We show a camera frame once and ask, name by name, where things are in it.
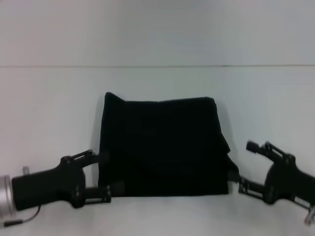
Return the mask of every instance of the white backdrop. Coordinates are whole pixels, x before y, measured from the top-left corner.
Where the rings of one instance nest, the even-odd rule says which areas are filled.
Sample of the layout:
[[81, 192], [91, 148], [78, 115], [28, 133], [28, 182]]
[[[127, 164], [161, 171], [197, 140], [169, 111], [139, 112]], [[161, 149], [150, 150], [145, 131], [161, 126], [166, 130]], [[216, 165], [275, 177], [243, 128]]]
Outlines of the white backdrop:
[[313, 0], [1, 0], [0, 65], [315, 64]]
[[[96, 150], [103, 96], [111, 91], [126, 100], [213, 97], [230, 156], [245, 177], [263, 182], [271, 165], [246, 152], [248, 139], [294, 153], [297, 165], [315, 175], [314, 76], [312, 67], [1, 68], [0, 173], [17, 176], [24, 165], [41, 171], [63, 155]], [[313, 235], [306, 214], [286, 201], [270, 207], [239, 195], [234, 185], [228, 196], [116, 198], [79, 210], [53, 203], [1, 235]]]

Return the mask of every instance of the white wall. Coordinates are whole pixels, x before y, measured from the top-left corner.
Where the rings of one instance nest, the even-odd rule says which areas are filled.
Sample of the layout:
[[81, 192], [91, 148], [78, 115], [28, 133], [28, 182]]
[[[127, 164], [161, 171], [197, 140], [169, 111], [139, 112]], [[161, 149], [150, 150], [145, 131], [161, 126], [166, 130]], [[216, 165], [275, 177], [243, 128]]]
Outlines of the white wall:
[[[312, 0], [1, 0], [0, 174], [20, 175], [24, 165], [41, 171], [63, 155], [97, 150], [111, 91], [126, 100], [213, 97], [244, 176], [263, 182], [271, 165], [246, 152], [248, 139], [296, 154], [315, 175], [314, 7]], [[211, 67], [194, 68], [204, 65]], [[93, 178], [87, 169], [89, 184]], [[54, 203], [0, 234], [313, 235], [306, 214], [239, 195], [234, 185], [228, 196], [116, 198], [79, 210]]]
[[[230, 156], [244, 176], [263, 182], [271, 165], [246, 152], [248, 139], [296, 154], [298, 166], [315, 175], [314, 75], [315, 68], [276, 67], [3, 68], [0, 173], [20, 175], [23, 165], [52, 168], [63, 155], [96, 148], [102, 99], [112, 91], [127, 100], [213, 97]], [[2, 235], [313, 235], [305, 215], [286, 201], [269, 207], [239, 195], [235, 185], [229, 196], [113, 199], [80, 210], [54, 203]]]

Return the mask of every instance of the black fabric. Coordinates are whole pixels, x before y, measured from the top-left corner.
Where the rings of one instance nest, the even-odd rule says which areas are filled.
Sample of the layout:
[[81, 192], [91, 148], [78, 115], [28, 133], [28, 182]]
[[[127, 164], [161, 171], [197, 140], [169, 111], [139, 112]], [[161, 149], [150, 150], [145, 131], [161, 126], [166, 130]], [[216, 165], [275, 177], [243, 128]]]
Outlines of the black fabric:
[[227, 172], [238, 171], [227, 156], [212, 98], [126, 102], [106, 93], [99, 185], [113, 196], [227, 194]]

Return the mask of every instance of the silver cylinder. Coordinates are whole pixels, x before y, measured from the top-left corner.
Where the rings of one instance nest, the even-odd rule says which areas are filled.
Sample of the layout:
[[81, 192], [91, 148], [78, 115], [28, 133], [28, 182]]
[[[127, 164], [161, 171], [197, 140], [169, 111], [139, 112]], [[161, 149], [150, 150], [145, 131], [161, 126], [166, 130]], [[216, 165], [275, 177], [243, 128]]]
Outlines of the silver cylinder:
[[10, 176], [0, 177], [0, 219], [15, 215]]

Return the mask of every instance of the cable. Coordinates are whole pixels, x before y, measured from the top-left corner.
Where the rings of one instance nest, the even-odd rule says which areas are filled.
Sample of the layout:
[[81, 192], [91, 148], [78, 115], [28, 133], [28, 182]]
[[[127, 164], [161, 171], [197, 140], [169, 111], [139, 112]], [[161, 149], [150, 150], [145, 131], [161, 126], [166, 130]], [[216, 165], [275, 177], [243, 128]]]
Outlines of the cable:
[[34, 220], [34, 218], [37, 217], [39, 212], [40, 212], [40, 207], [41, 206], [39, 205], [37, 212], [32, 217], [30, 217], [26, 220], [10, 220], [10, 221], [2, 222], [2, 223], [0, 223], [0, 228], [6, 228], [6, 227], [14, 226], [14, 225], [20, 225], [23, 223], [30, 222], [31, 220]]

